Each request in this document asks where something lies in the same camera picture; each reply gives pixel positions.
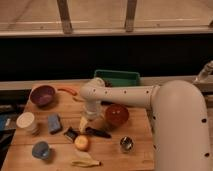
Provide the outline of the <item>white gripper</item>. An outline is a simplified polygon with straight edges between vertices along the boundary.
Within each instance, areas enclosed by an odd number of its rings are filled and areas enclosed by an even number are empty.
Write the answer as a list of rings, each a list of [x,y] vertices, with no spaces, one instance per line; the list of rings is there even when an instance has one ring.
[[[101,104],[99,102],[86,102],[84,105],[83,116],[80,119],[79,131],[81,133],[85,132],[88,126],[88,120],[94,120],[101,115]]]

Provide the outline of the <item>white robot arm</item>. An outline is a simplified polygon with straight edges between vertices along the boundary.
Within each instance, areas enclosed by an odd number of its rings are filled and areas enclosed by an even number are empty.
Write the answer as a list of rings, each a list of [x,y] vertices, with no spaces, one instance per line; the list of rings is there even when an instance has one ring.
[[[107,87],[93,78],[80,89],[89,119],[102,101],[151,112],[155,171],[212,171],[207,106],[201,91],[183,80],[161,86]]]

